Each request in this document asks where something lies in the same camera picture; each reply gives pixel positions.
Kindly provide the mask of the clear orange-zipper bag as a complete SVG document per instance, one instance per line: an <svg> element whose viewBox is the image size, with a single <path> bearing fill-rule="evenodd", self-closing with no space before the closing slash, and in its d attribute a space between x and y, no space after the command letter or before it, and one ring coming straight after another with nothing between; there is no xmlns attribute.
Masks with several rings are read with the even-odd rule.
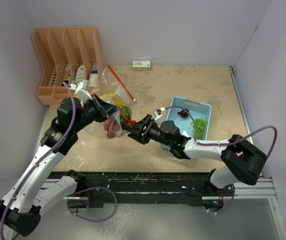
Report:
<svg viewBox="0 0 286 240"><path fill-rule="evenodd" d="M89 90L91 94L94 93L98 96L115 93L116 99L122 100L126 105L136 103L136 98L110 65L107 65L102 73L98 73L97 86L89 87Z"/></svg>

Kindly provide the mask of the green grape bunch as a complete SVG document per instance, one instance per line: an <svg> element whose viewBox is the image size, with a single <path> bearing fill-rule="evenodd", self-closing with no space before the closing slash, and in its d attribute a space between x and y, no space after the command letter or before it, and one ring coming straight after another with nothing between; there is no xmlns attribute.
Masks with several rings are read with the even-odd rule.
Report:
<svg viewBox="0 0 286 240"><path fill-rule="evenodd" d="M204 137L204 132L206 131L206 121L202 118L198 118L195 119L195 123L192 121L190 128L193 130L194 137L198 140L202 140Z"/></svg>

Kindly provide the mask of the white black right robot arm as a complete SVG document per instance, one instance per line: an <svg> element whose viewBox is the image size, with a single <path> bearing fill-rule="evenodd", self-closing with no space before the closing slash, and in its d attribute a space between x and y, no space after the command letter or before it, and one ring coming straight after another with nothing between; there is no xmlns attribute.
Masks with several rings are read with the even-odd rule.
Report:
<svg viewBox="0 0 286 240"><path fill-rule="evenodd" d="M178 159L208 159L222 161L225 167L210 172L205 190L216 196L222 189L234 183L254 186L267 161L267 156L240 135L230 139L210 141L194 140L180 132L172 120L157 125L151 115L126 127L128 136L145 145L154 140L166 145L170 153Z"/></svg>

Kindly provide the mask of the yellow banana bunch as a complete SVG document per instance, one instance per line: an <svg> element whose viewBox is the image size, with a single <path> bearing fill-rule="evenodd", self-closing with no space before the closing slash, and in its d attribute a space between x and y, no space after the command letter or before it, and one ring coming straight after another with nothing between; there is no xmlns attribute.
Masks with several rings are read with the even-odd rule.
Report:
<svg viewBox="0 0 286 240"><path fill-rule="evenodd" d="M117 95L115 93L107 93L100 96L103 101L113 105L115 105L116 97Z"/></svg>

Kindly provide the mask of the light blue plastic basket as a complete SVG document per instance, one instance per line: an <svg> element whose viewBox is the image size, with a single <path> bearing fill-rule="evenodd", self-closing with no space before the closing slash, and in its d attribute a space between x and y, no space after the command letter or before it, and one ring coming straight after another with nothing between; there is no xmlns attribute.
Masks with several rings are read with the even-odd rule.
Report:
<svg viewBox="0 0 286 240"><path fill-rule="evenodd" d="M200 140L206 140L212 111L212 107L210 104L190 100L180 96L175 96L172 99L171 106L179 106L188 109L194 120L204 119L206 121L206 131L204 132L203 139ZM182 134L186 134L189 137L193 138L193 130L190 128L192 119L189 116L187 118L181 118L177 114L180 111L181 109L178 107L169 109L166 120L173 121L174 124L180 129L180 132Z"/></svg>

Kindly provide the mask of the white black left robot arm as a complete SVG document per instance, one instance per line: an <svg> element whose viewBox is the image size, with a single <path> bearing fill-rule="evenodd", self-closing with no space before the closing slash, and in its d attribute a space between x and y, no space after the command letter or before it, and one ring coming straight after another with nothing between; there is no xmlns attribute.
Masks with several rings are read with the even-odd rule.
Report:
<svg viewBox="0 0 286 240"><path fill-rule="evenodd" d="M86 177L74 170L66 172L43 194L39 194L39 190L77 142L80 130L92 122L102 123L118 112L118 106L101 100L95 94L84 105L75 97L61 102L32 162L15 186L0 199L1 239L4 239L4 226L18 235L28 236L39 224L41 215L62 197L84 194Z"/></svg>

